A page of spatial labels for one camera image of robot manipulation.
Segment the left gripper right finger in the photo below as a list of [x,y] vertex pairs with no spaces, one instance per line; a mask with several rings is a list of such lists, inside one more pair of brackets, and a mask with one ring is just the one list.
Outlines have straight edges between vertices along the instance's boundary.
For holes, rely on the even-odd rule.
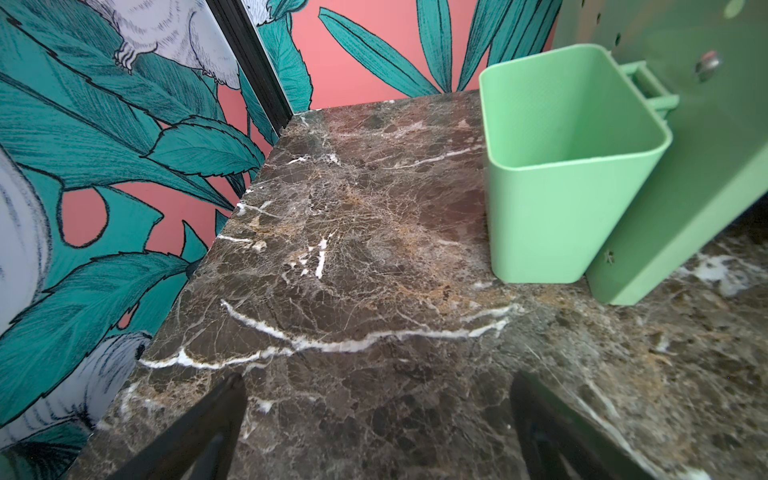
[[511,411],[531,479],[650,479],[617,445],[563,402],[533,374],[518,371]]

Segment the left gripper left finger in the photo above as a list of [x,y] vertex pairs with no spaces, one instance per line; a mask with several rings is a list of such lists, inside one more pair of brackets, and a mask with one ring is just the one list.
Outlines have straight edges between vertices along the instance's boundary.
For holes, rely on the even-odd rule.
[[226,479],[247,408],[239,373],[228,375],[112,479]]

